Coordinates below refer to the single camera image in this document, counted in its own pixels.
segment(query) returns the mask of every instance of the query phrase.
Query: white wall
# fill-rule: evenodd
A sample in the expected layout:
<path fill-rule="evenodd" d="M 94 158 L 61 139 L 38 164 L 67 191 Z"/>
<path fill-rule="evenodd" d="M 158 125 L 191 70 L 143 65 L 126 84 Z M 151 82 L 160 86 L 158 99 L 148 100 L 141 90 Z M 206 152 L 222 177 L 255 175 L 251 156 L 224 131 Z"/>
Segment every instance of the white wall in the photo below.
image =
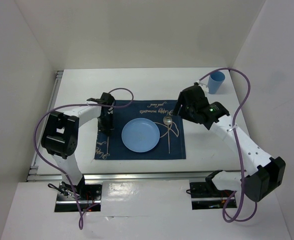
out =
<path fill-rule="evenodd" d="M 17 182 L 34 153 L 32 131 L 54 72 L 13 0 L 0 0 L 0 237 Z"/>
<path fill-rule="evenodd" d="M 243 111 L 250 135 L 287 162 L 277 196 L 294 240 L 294 0 L 266 1 L 234 67 L 252 83 Z M 246 85 L 233 76 L 242 99 Z"/>
<path fill-rule="evenodd" d="M 56 69 L 220 67 L 265 0 L 16 0 Z"/>

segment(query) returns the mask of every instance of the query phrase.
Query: cup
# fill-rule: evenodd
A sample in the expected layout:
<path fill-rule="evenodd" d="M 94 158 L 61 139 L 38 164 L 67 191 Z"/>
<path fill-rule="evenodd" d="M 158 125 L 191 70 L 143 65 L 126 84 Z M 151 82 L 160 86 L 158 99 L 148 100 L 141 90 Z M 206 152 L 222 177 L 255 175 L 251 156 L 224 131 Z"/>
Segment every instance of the cup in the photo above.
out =
<path fill-rule="evenodd" d="M 210 74 L 208 81 L 209 94 L 215 94 L 225 79 L 226 76 L 220 71 Z"/>

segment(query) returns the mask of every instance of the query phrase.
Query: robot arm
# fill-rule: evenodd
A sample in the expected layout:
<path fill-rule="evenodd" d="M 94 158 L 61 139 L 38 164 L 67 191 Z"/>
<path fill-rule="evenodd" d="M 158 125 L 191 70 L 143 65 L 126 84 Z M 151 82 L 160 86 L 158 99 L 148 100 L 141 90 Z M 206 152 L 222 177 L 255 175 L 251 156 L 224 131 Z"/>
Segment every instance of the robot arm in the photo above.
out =
<path fill-rule="evenodd" d="M 195 84 L 183 90 L 173 115 L 203 124 L 235 153 L 238 149 L 233 127 L 236 128 L 247 171 L 245 194 L 252 201 L 259 202 L 281 184 L 286 164 L 281 157 L 274 159 L 258 147 L 239 126 L 232 126 L 232 117 L 229 112 L 219 102 L 209 104 L 204 92 L 206 89 L 203 88 L 205 87 Z M 218 170 L 209 175 L 206 182 L 214 190 L 239 191 L 241 189 L 241 175 L 236 172 Z"/>
<path fill-rule="evenodd" d="M 113 105 L 115 99 L 109 93 L 103 93 L 100 99 L 90 98 L 88 104 Z M 80 172 L 75 150 L 78 141 L 78 129 L 86 122 L 98 118 L 98 130 L 106 135 L 113 129 L 113 108 L 101 106 L 81 106 L 65 112 L 52 112 L 41 138 L 41 145 L 52 155 L 59 168 L 68 173 L 73 185 L 81 194 L 84 187 L 84 176 Z M 65 175 L 62 175 L 65 188 L 71 189 Z"/>

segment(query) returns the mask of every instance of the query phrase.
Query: blue plate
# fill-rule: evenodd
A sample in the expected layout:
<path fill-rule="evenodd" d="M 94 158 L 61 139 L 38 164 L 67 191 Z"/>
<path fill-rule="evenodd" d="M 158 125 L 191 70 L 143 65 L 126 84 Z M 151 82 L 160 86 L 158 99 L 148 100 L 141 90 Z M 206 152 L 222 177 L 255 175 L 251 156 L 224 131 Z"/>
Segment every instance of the blue plate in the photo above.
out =
<path fill-rule="evenodd" d="M 160 139 L 157 125 L 146 118 L 136 118 L 129 121 L 122 129 L 123 144 L 137 153 L 153 149 Z"/>

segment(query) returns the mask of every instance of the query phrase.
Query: dark blue placemat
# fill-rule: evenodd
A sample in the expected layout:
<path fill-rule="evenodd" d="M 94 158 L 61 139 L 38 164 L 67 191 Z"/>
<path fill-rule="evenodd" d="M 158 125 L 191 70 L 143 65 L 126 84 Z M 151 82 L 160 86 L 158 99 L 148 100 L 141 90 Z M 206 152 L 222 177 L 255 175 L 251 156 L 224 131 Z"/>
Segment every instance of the dark blue placemat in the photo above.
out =
<path fill-rule="evenodd" d="M 129 101 L 117 100 L 116 106 L 125 105 Z M 168 129 L 163 123 L 163 117 L 172 115 L 176 100 L 145 100 L 133 101 L 126 108 L 113 110 L 114 130 L 109 137 L 98 132 L 96 143 L 96 160 L 170 160 L 186 159 L 185 138 L 182 119 L 171 116 L 173 124 L 170 130 L 170 154 L 168 149 Z M 159 128 L 160 139 L 158 144 L 150 151 L 138 153 L 129 150 L 122 142 L 121 132 L 123 127 L 136 118 L 146 118 L 153 121 Z"/>

